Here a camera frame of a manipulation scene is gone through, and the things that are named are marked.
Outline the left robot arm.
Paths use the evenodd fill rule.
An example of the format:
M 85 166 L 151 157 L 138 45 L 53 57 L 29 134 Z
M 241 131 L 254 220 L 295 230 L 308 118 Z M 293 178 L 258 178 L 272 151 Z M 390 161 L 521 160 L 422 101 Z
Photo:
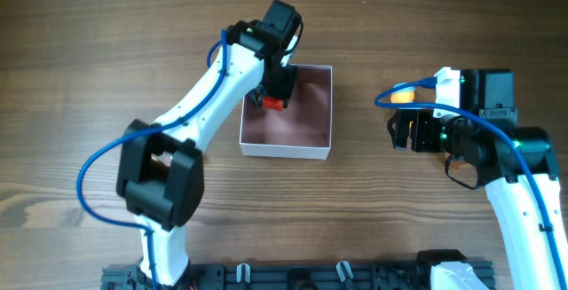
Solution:
M 297 79 L 289 59 L 303 33 L 300 13 L 273 0 L 260 20 L 241 20 L 221 33 L 208 70 L 167 113 L 124 131 L 116 192 L 140 226 L 144 243 L 138 289 L 190 285 L 184 226 L 204 193 L 204 154 L 219 127 L 244 98 L 282 111 Z

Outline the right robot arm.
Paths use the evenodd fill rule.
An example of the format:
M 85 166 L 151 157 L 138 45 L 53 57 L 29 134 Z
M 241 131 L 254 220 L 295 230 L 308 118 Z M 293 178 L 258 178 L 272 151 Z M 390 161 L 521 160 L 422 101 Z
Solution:
M 432 77 L 402 82 L 375 98 L 393 110 L 394 148 L 443 153 L 477 172 L 501 228 L 517 289 L 567 287 L 567 238 L 560 169 L 541 127 L 521 127 L 509 69 L 443 67 Z

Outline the white box pink interior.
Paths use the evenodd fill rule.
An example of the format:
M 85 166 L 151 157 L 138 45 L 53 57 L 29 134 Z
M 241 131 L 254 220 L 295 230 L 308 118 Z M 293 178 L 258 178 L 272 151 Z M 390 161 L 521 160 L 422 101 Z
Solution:
M 288 106 L 241 109 L 240 147 L 246 156 L 325 160 L 331 150 L 333 68 L 300 65 Z

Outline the red toy truck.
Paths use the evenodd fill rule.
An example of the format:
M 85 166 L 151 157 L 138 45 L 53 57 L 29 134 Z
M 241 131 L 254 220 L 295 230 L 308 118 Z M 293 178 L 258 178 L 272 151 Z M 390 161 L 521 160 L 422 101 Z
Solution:
M 264 96 L 262 98 L 262 108 L 283 111 L 285 109 L 285 101 L 283 99 Z

